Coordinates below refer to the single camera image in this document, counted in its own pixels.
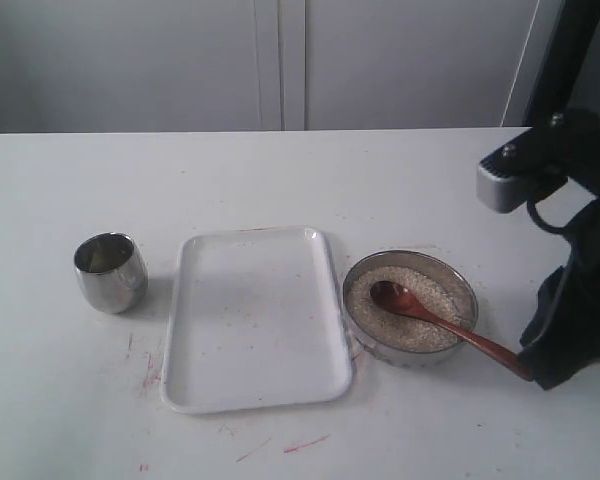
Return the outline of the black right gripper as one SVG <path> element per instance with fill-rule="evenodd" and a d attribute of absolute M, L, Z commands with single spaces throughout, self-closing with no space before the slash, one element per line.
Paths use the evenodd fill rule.
<path fill-rule="evenodd" d="M 568 262 L 538 288 L 537 308 L 520 337 L 517 354 L 545 390 L 600 364 L 600 171 L 560 175 L 549 192 L 568 183 L 587 190 L 592 200 L 555 228 L 570 246 Z"/>

